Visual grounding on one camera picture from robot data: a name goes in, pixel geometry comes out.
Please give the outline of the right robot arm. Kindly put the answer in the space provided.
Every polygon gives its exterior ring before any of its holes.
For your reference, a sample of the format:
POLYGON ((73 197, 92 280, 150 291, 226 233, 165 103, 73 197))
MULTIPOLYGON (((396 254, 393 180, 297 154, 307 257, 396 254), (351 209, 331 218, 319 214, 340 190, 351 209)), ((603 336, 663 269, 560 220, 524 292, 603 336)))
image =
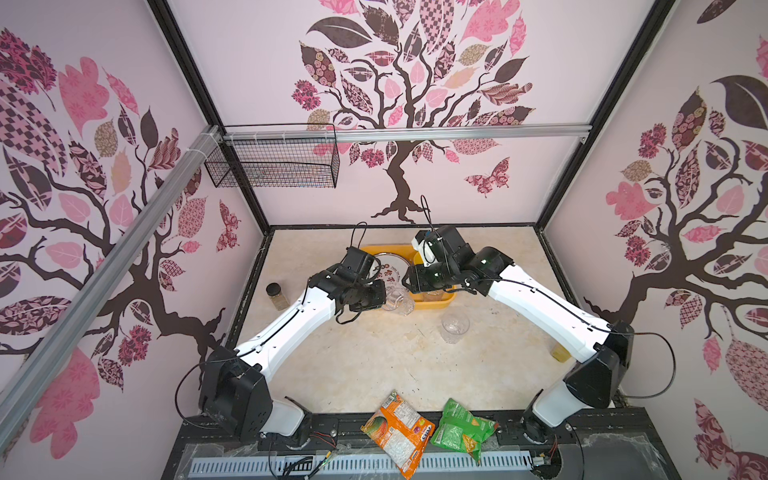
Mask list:
POLYGON ((402 280, 410 292, 456 287, 491 298, 522 314, 575 360, 562 379, 537 393, 525 409, 521 428, 531 441, 544 442, 581 410, 610 406, 630 364, 630 325, 612 325, 569 303, 494 247, 473 250, 453 226, 421 230, 411 246, 422 262, 411 266, 402 280))

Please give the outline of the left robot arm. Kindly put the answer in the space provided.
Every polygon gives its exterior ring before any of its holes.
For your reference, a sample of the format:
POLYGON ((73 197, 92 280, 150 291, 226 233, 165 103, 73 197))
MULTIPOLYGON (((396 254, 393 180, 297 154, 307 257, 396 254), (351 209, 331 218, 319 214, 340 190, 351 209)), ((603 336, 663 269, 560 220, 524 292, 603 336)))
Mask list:
POLYGON ((309 441, 312 413, 272 396, 269 383, 294 350, 318 327, 354 318, 386 303, 381 261, 357 247, 341 262, 311 276, 303 293, 264 330, 233 349, 215 350, 203 369, 199 408, 242 443, 268 435, 299 447, 309 441))

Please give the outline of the clear cup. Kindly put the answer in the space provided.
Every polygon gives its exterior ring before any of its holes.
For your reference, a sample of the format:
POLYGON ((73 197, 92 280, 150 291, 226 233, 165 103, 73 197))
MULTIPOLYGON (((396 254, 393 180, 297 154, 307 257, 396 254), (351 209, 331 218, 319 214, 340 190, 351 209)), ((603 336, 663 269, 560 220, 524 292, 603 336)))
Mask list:
POLYGON ((388 287, 382 309, 400 316, 408 316, 415 310, 415 302, 410 292, 402 286, 388 287))
POLYGON ((424 292, 422 294, 424 302, 439 302, 443 301, 446 297, 446 293, 442 290, 424 292))
POLYGON ((455 345, 467 334, 471 326, 469 318, 462 313, 448 312, 441 317, 440 335, 450 345, 455 345))

